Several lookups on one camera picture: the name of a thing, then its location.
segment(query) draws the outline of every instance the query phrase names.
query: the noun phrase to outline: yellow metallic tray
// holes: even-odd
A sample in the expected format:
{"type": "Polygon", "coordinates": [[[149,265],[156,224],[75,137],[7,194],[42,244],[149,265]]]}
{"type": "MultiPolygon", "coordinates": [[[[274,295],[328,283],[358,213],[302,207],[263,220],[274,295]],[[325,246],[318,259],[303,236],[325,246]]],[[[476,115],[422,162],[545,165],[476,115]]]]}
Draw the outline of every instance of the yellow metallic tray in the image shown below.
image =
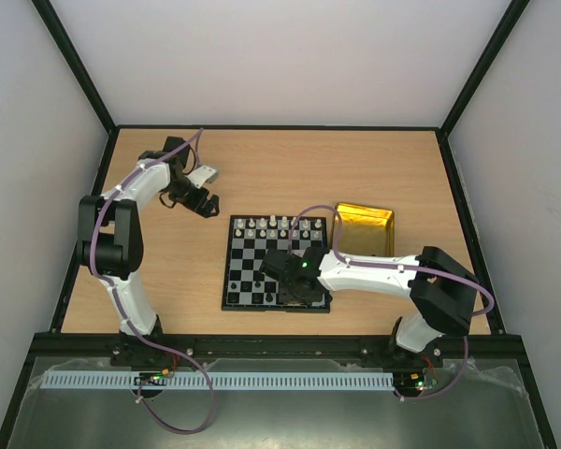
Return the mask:
{"type": "Polygon", "coordinates": [[[395,255],[395,213],[392,210],[348,203],[338,203],[336,209],[343,219],[339,251],[378,257],[395,255]]]}

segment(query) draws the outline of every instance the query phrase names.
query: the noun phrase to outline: cable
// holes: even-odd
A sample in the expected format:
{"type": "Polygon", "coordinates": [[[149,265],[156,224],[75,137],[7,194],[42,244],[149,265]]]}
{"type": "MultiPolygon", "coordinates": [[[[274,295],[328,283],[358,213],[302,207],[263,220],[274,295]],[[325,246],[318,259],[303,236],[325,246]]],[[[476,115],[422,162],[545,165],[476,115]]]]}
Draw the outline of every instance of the cable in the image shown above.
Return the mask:
{"type": "Polygon", "coordinates": [[[175,377],[175,374],[177,374],[177,365],[178,364],[179,364],[179,356],[176,355],[176,354],[173,354],[172,355],[172,377],[175,377]]]}
{"type": "MultiPolygon", "coordinates": [[[[362,262],[362,261],[358,261],[358,260],[350,260],[348,262],[345,259],[345,256],[338,251],[338,240],[340,239],[340,233],[343,230],[343,219],[341,218],[340,213],[338,213],[338,211],[336,209],[331,208],[330,206],[326,206],[325,204],[319,204],[319,205],[316,205],[316,206],[311,206],[309,208],[306,208],[306,209],[302,210],[295,217],[295,221],[291,226],[291,230],[289,231],[288,253],[290,253],[291,249],[292,249],[291,248],[291,246],[292,246],[291,245],[291,236],[293,235],[293,231],[295,230],[295,228],[299,224],[299,219],[301,217],[303,217],[306,213],[310,212],[311,210],[316,210],[316,209],[330,210],[331,212],[333,212],[333,215],[335,217],[337,217],[337,228],[335,230],[335,235],[333,236],[333,253],[334,253],[335,257],[337,258],[337,260],[339,260],[340,262],[342,262],[344,264],[347,264],[347,265],[352,265],[354,267],[385,268],[385,269],[400,269],[400,268],[410,269],[410,270],[413,270],[413,271],[419,271],[419,272],[422,272],[422,273],[432,274],[433,276],[438,276],[438,277],[441,277],[441,278],[449,279],[451,281],[456,281],[456,282],[462,283],[463,285],[467,285],[469,287],[472,287],[473,289],[477,290],[482,295],[484,295],[484,297],[488,301],[488,304],[486,305],[486,307],[484,307],[483,309],[481,309],[479,311],[473,312],[472,316],[478,316],[478,315],[486,314],[495,307],[495,298],[484,287],[482,287],[478,283],[475,283],[474,281],[470,281],[469,279],[462,278],[460,276],[456,276],[452,273],[447,273],[447,272],[441,271],[439,269],[428,268],[428,267],[419,267],[419,266],[416,266],[416,265],[388,264],[388,263],[383,263],[383,262],[362,262]]],[[[440,391],[438,391],[436,393],[433,393],[431,395],[421,396],[421,397],[418,397],[418,398],[405,398],[396,389],[395,389],[395,394],[399,397],[399,400],[401,400],[401,401],[423,400],[423,399],[430,399],[430,398],[436,398],[438,396],[441,396],[445,392],[449,391],[459,381],[459,379],[461,378],[461,376],[465,372],[466,364],[468,363],[468,352],[469,352],[468,337],[464,337],[464,359],[463,359],[463,363],[461,364],[461,368],[459,369],[459,371],[455,375],[454,379],[447,386],[442,388],[440,391]]]]}
{"type": "Polygon", "coordinates": [[[189,147],[189,150],[191,150],[191,154],[194,156],[194,164],[191,166],[191,169],[187,172],[182,171],[181,174],[187,176],[189,174],[191,174],[192,171],[195,170],[195,166],[197,164],[197,157],[195,156],[195,150],[191,147],[189,147]]]}
{"type": "Polygon", "coordinates": [[[106,277],[106,276],[102,276],[101,274],[99,274],[97,272],[97,268],[96,268],[96,265],[95,265],[95,248],[97,246],[97,238],[98,238],[99,233],[100,233],[100,227],[102,226],[102,223],[104,222],[104,218],[106,217],[106,212],[108,211],[108,208],[110,207],[112,202],[116,199],[116,197],[120,193],[122,193],[124,188],[127,185],[129,185],[129,183],[134,178],[136,178],[141,172],[143,172],[144,170],[146,170],[150,167],[153,167],[156,164],[164,162],[169,157],[172,157],[175,154],[177,154],[178,152],[180,152],[183,148],[186,148],[193,141],[195,141],[195,155],[197,155],[197,146],[199,144],[199,139],[200,139],[203,131],[204,131],[203,128],[200,129],[189,140],[187,140],[185,143],[180,145],[178,148],[176,148],[172,152],[168,152],[164,156],[162,156],[162,157],[160,157],[160,158],[158,158],[154,161],[149,162],[148,164],[146,164],[143,167],[139,167],[136,170],[132,171],[119,185],[117,185],[116,188],[115,188],[116,190],[112,193],[112,195],[110,195],[106,199],[106,202],[104,203],[104,205],[102,206],[102,209],[99,211],[99,213],[97,215],[97,219],[95,221],[95,228],[93,229],[94,232],[92,234],[92,242],[90,244],[90,271],[92,272],[92,274],[96,278],[98,278],[101,281],[106,282],[108,284],[108,286],[112,288],[112,297],[114,299],[114,304],[115,304],[117,310],[119,311],[119,315],[122,318],[122,322],[126,323],[129,326],[129,329],[131,329],[131,331],[135,334],[135,336],[137,337],[137,339],[139,341],[141,341],[142,343],[144,343],[144,344],[146,344],[146,345],[148,345],[148,346],[150,346],[154,349],[165,351],[165,352],[171,353],[173,355],[178,355],[181,358],[184,358],[189,363],[194,365],[204,375],[204,378],[206,379],[206,383],[208,384],[208,389],[209,389],[209,392],[210,392],[210,407],[209,407],[208,415],[206,416],[206,419],[204,420],[204,422],[201,425],[199,425],[196,428],[189,429],[189,430],[173,427],[173,426],[170,426],[169,424],[167,424],[166,422],[164,422],[160,417],[158,417],[156,415],[156,413],[151,409],[150,405],[141,396],[141,386],[142,385],[140,385],[139,389],[137,390],[137,402],[141,402],[143,404],[143,406],[146,408],[146,410],[151,415],[151,417],[154,419],[154,421],[156,421],[156,423],[159,426],[165,428],[166,430],[168,430],[170,432],[173,432],[173,433],[180,434],[180,435],[192,435],[192,434],[195,434],[195,433],[198,433],[198,432],[202,431],[204,428],[209,426],[212,418],[214,417],[214,413],[216,411],[216,396],[215,396],[215,393],[214,393],[214,385],[212,384],[212,380],[209,378],[208,373],[206,372],[204,367],[202,367],[192,357],[188,356],[185,353],[182,353],[181,351],[177,351],[176,349],[168,348],[166,346],[155,343],[153,341],[149,341],[149,340],[147,340],[143,337],[143,335],[141,334],[139,329],[137,329],[136,326],[131,322],[131,320],[129,319],[129,315],[127,315],[126,311],[124,310],[124,307],[122,306],[122,303],[121,303],[121,298],[119,296],[119,292],[115,288],[114,281],[111,280],[110,278],[106,277]]]}
{"type": "Polygon", "coordinates": [[[436,381],[438,381],[439,376],[437,375],[437,371],[434,369],[434,364],[432,363],[432,360],[430,360],[430,358],[426,354],[422,354],[422,360],[428,364],[428,369],[430,369],[430,372],[432,372],[432,376],[435,378],[436,381]]]}

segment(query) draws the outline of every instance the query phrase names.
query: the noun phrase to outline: wooden table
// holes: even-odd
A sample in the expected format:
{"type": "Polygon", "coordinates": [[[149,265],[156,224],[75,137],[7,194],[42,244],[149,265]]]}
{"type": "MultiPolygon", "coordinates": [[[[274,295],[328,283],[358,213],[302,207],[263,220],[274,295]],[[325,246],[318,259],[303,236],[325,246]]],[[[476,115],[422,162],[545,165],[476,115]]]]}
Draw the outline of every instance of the wooden table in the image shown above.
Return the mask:
{"type": "MultiPolygon", "coordinates": [[[[142,152],[162,149],[167,136],[193,133],[123,129],[105,190],[134,168],[142,152]]],[[[140,217],[142,278],[166,333],[390,334],[395,320],[414,310],[400,297],[350,291],[333,295],[328,314],[222,311],[231,214],[295,215],[314,204],[340,201],[391,209],[396,255],[438,246],[471,268],[433,132],[206,130],[200,154],[220,172],[209,189],[221,199],[221,214],[206,220],[183,206],[169,210],[154,198],[140,217]]],[[[63,332],[118,328],[106,290],[81,267],[63,332]]],[[[471,332],[489,333],[486,319],[474,318],[471,332]]]]}

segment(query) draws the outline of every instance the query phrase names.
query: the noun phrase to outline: purple cable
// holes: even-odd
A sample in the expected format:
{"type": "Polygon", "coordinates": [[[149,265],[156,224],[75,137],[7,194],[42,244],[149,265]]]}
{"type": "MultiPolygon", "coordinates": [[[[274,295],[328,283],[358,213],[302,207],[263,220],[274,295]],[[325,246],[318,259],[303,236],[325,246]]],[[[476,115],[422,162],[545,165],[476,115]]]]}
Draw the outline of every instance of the purple cable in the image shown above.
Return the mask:
{"type": "Polygon", "coordinates": [[[173,426],[170,426],[169,424],[167,424],[166,422],[164,422],[160,417],[158,417],[158,415],[156,415],[156,413],[151,409],[150,405],[148,405],[148,403],[145,401],[145,399],[141,396],[141,385],[139,386],[139,389],[137,390],[138,400],[140,400],[140,402],[146,408],[146,410],[151,415],[151,417],[156,421],[156,423],[159,426],[165,428],[166,430],[168,430],[170,432],[173,432],[173,433],[180,434],[180,435],[192,435],[192,434],[195,434],[195,433],[198,433],[198,432],[202,431],[207,426],[209,426],[212,418],[214,417],[214,413],[216,411],[216,396],[215,396],[215,393],[214,393],[214,385],[212,384],[212,380],[209,378],[206,370],[192,357],[189,357],[187,354],[184,354],[181,351],[177,351],[176,349],[168,348],[168,347],[163,346],[161,344],[154,343],[153,341],[149,341],[149,340],[145,339],[143,337],[143,335],[141,335],[141,332],[139,331],[139,329],[137,329],[135,327],[135,325],[131,322],[131,320],[129,319],[129,315],[127,315],[126,311],[124,310],[124,307],[122,306],[122,303],[121,303],[121,298],[119,297],[119,293],[114,288],[114,286],[115,286],[114,282],[111,279],[107,278],[106,276],[102,276],[101,274],[99,274],[97,272],[97,268],[95,266],[95,248],[97,246],[97,239],[98,239],[98,236],[100,234],[100,227],[102,226],[102,223],[104,222],[104,218],[106,217],[106,212],[107,212],[108,208],[110,207],[110,205],[112,204],[112,202],[121,193],[121,191],[123,191],[124,188],[127,185],[129,185],[129,183],[134,178],[136,178],[137,175],[139,175],[144,169],[153,167],[156,164],[164,162],[169,157],[174,156],[175,154],[180,152],[182,149],[188,147],[194,140],[195,140],[195,153],[197,153],[197,145],[199,144],[199,138],[201,137],[203,131],[204,131],[203,128],[200,129],[199,131],[197,131],[197,133],[195,133],[195,135],[193,135],[189,140],[187,140],[185,143],[180,145],[178,148],[176,148],[172,152],[168,152],[164,156],[156,159],[155,161],[149,162],[148,164],[145,165],[145,167],[143,169],[142,168],[137,168],[136,170],[132,171],[129,174],[129,176],[127,176],[121,182],[121,184],[117,186],[116,190],[112,193],[112,195],[110,195],[107,198],[106,202],[104,203],[104,206],[102,206],[102,209],[99,211],[99,213],[97,215],[97,219],[95,221],[95,228],[93,229],[94,232],[92,234],[92,242],[90,244],[90,271],[92,272],[92,274],[96,278],[100,279],[101,281],[106,282],[110,287],[112,287],[112,297],[114,298],[114,303],[116,305],[116,308],[119,311],[119,314],[121,315],[122,320],[129,326],[129,328],[135,334],[137,339],[139,341],[141,341],[142,343],[144,343],[144,344],[146,344],[146,345],[148,345],[148,346],[150,346],[154,349],[162,350],[162,351],[172,353],[172,354],[178,355],[179,357],[184,358],[185,360],[190,362],[192,365],[194,365],[197,369],[199,369],[199,371],[204,375],[204,378],[206,379],[206,383],[208,384],[208,388],[209,388],[209,392],[210,392],[210,407],[209,407],[208,416],[206,416],[206,419],[204,420],[204,422],[201,425],[199,425],[196,428],[190,429],[190,430],[185,430],[185,429],[182,429],[182,428],[173,427],[173,426]]]}
{"type": "MultiPolygon", "coordinates": [[[[319,204],[317,206],[311,206],[307,209],[304,209],[295,217],[295,222],[293,223],[293,225],[291,226],[291,230],[289,231],[288,252],[289,253],[291,252],[291,236],[293,234],[293,231],[295,230],[295,228],[297,227],[297,225],[299,223],[299,219],[301,217],[303,217],[306,213],[308,213],[312,210],[317,210],[317,209],[330,210],[331,212],[333,212],[333,215],[335,217],[337,217],[337,229],[335,230],[335,235],[333,236],[333,254],[337,258],[337,260],[341,261],[344,264],[347,264],[347,260],[345,259],[345,256],[338,252],[338,240],[340,238],[340,233],[343,230],[343,219],[341,218],[340,213],[338,213],[338,211],[336,209],[331,208],[330,206],[326,206],[325,204],[319,204]]],[[[361,262],[361,261],[357,261],[357,260],[350,260],[348,265],[353,265],[354,267],[366,267],[366,268],[397,269],[399,267],[399,265],[401,265],[401,264],[387,264],[387,263],[383,263],[383,262],[361,262]]],[[[469,287],[472,287],[475,290],[477,290],[478,292],[480,292],[488,300],[488,305],[485,308],[483,308],[479,311],[473,312],[472,316],[483,315],[485,313],[488,313],[489,311],[491,311],[495,307],[495,298],[491,295],[491,293],[488,290],[486,290],[484,287],[479,285],[478,283],[475,283],[474,281],[470,281],[469,279],[462,278],[460,276],[455,276],[454,274],[447,273],[445,271],[441,271],[439,269],[434,269],[434,268],[418,267],[416,265],[401,265],[401,267],[403,267],[403,269],[410,269],[410,270],[413,270],[413,271],[419,271],[419,272],[422,272],[422,273],[431,274],[433,276],[440,276],[441,278],[450,279],[452,281],[456,281],[456,282],[462,283],[463,285],[467,285],[469,287]]],[[[465,372],[466,364],[468,363],[468,353],[469,353],[468,337],[464,337],[464,359],[463,359],[463,363],[461,364],[461,368],[459,369],[459,371],[455,375],[454,379],[447,386],[442,388],[437,393],[433,393],[431,395],[422,396],[422,397],[418,397],[418,398],[405,398],[405,397],[401,396],[401,394],[397,390],[395,390],[396,395],[399,397],[400,400],[410,401],[410,400],[422,400],[422,399],[436,398],[437,396],[440,396],[440,395],[444,394],[445,392],[450,390],[459,381],[459,379],[461,378],[461,376],[465,372]]]]}

